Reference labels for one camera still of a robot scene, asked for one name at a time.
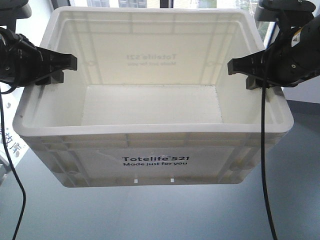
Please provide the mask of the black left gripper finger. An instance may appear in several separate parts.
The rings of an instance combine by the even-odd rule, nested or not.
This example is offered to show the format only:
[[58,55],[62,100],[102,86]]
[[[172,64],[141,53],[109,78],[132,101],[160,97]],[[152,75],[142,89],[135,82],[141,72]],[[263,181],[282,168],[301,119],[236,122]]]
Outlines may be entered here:
[[62,84],[63,82],[64,82],[63,71],[56,71],[50,74],[49,76],[44,77],[43,79],[37,80],[35,82],[35,85],[45,86],[50,84]]
[[58,76],[63,70],[77,70],[77,57],[46,48],[36,47],[39,57],[36,62],[36,78]]

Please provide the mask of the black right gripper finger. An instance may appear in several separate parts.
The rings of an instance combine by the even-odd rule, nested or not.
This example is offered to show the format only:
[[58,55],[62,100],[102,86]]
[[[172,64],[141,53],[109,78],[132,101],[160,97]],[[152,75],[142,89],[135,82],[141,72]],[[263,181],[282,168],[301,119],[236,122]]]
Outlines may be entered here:
[[254,89],[257,89],[257,88],[262,88],[264,85],[265,85],[265,87],[267,89],[273,87],[273,85],[270,84],[264,78],[257,78],[257,77],[254,77],[254,76],[248,76],[246,78],[246,89],[247,90],[254,90]]
[[244,57],[232,58],[227,63],[229,75],[244,74],[256,78],[263,77],[264,65],[261,63],[264,51],[259,51]]

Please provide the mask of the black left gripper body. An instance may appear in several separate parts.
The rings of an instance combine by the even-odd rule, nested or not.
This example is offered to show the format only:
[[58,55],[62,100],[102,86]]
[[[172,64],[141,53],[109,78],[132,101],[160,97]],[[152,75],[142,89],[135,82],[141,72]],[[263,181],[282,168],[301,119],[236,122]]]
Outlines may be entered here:
[[25,87],[36,81],[43,57],[40,49],[22,34],[0,29],[0,81],[11,87]]

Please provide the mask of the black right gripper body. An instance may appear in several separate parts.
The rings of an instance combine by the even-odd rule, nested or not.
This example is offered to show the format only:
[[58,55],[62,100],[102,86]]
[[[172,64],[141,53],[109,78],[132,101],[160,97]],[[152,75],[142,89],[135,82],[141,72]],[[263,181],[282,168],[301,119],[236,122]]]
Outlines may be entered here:
[[320,21],[294,27],[277,42],[267,71],[271,86],[294,87],[320,74]]

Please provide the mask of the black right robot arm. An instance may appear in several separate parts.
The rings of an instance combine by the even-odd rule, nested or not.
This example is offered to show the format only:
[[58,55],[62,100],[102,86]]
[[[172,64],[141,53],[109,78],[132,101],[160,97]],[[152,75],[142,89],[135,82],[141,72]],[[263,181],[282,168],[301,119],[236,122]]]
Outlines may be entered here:
[[265,50],[233,58],[228,74],[247,76],[246,88],[295,87],[320,74],[320,18],[308,0],[261,0],[255,19],[276,22],[279,33]]

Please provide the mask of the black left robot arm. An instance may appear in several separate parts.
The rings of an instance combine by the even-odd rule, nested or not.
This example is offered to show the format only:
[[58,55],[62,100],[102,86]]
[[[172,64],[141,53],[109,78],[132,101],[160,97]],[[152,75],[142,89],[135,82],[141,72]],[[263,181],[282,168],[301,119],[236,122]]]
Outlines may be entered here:
[[12,88],[62,84],[64,70],[77,70],[77,58],[35,46],[16,33],[17,20],[31,15],[27,0],[0,2],[0,81]]

